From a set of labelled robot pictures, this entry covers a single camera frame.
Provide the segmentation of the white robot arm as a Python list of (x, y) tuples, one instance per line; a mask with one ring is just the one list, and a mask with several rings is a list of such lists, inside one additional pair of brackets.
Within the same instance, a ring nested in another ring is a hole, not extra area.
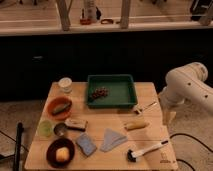
[(175, 107), (186, 99), (213, 113), (213, 88), (205, 84), (206, 66), (200, 62), (174, 68), (166, 76), (166, 86), (158, 94), (163, 113), (163, 124), (168, 125), (176, 115)]

